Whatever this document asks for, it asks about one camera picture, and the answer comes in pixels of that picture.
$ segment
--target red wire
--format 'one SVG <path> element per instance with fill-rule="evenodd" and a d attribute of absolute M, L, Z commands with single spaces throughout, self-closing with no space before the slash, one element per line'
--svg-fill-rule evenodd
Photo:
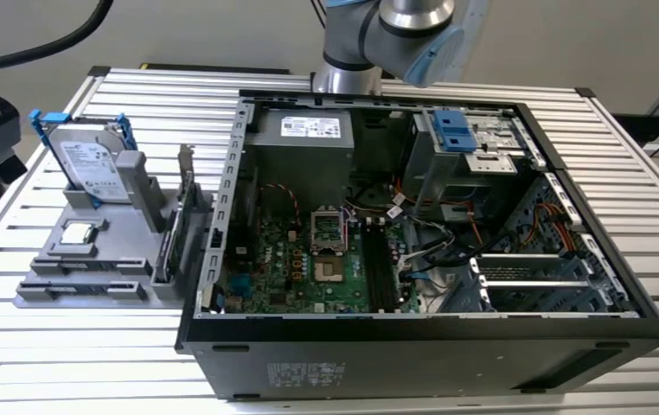
<path fill-rule="evenodd" d="M 285 186 L 282 186 L 278 183 L 268 183 L 268 184 L 265 184 L 260 188 L 260 191 L 262 191 L 265 188 L 278 188 L 278 189 L 281 189 L 282 191 L 285 191 L 289 194 L 290 200 L 293 201 L 294 223 L 297 224 L 297 226 L 301 226 L 301 209 L 300 209 L 300 207 L 297 205 L 297 199 L 294 198 L 294 195 L 293 195 L 293 192 L 290 191 L 290 189 L 286 188 Z"/>

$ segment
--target slotted aluminum surface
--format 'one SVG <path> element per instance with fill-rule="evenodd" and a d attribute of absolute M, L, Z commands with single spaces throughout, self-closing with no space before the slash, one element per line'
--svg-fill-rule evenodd
<path fill-rule="evenodd" d="M 148 170 L 164 187 L 177 181 L 177 145 L 193 144 L 197 180 L 216 189 L 237 89 L 308 87 L 298 76 L 113 70 L 85 80 L 66 111 L 91 117 L 126 113 Z M 600 103 L 570 89 L 442 84 L 418 90 L 389 81 L 384 90 L 528 104 L 659 306 L 659 171 Z M 63 177 L 42 150 L 30 167 L 0 202 L 0 412 L 659 412 L 659 350 L 566 395 L 218 401 L 192 358 L 172 349 L 178 310 L 17 310 L 10 304 L 63 206 Z"/>

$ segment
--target white paper label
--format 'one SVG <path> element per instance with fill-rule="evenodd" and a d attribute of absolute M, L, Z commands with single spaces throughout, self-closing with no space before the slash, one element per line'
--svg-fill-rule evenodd
<path fill-rule="evenodd" d="M 284 117 L 280 135 L 282 137 L 341 138 L 338 118 Z"/>
<path fill-rule="evenodd" d="M 107 149 L 97 143 L 61 144 L 69 167 L 85 191 L 101 201 L 129 201 Z"/>
<path fill-rule="evenodd" d="M 273 387 L 341 386 L 345 362 L 268 363 L 268 380 Z"/>
<path fill-rule="evenodd" d="M 396 197 L 393 197 L 393 203 L 400 206 L 404 201 L 406 201 L 406 196 L 402 193 L 398 193 Z"/>
<path fill-rule="evenodd" d="M 402 208 L 400 206 L 393 206 L 388 211 L 388 216 L 390 219 L 396 219 L 396 216 L 398 216 L 401 213 Z"/>

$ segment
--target motherboard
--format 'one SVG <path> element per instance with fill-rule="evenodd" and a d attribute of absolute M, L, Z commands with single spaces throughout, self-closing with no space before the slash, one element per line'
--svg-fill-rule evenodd
<path fill-rule="evenodd" d="M 264 220 L 260 224 L 257 257 L 252 272 L 228 275 L 226 313 L 244 314 L 353 314 L 372 312 L 372 281 L 362 243 L 365 224 L 344 220 L 340 227 L 317 220 L 316 227 L 294 230 L 290 222 Z M 388 245 L 386 261 L 392 267 L 406 251 L 398 223 L 384 228 Z M 316 241 L 344 241 L 344 249 L 314 251 Z M 396 312 L 417 312 L 413 287 L 406 287 L 408 299 Z M 397 298 L 400 287 L 390 287 Z"/>

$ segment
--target blue plastic latch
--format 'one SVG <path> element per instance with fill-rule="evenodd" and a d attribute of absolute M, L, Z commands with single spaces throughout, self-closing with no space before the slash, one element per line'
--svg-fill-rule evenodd
<path fill-rule="evenodd" d="M 445 151 L 472 153 L 477 149 L 477 141 L 466 124 L 465 114 L 460 111 L 434 111 L 433 129 L 441 139 Z"/>
<path fill-rule="evenodd" d="M 30 121 L 30 126 L 33 128 L 33 131 L 37 132 L 38 139 L 41 140 L 41 143 L 46 147 L 49 147 L 49 138 L 46 136 L 46 132 L 43 131 L 39 117 L 41 117 L 41 110 L 31 110 L 29 112 L 29 121 Z"/>
<path fill-rule="evenodd" d="M 135 140 L 133 139 L 131 122 L 121 113 L 115 117 L 115 122 L 121 125 L 121 130 L 123 131 L 123 145 L 127 150 L 137 150 Z"/>
<path fill-rule="evenodd" d="M 249 274 L 234 274 L 228 281 L 232 292 L 242 298 L 252 298 L 252 280 Z"/>
<path fill-rule="evenodd" d="M 49 124 L 63 124 L 71 116 L 66 112 L 47 112 L 41 121 Z"/>

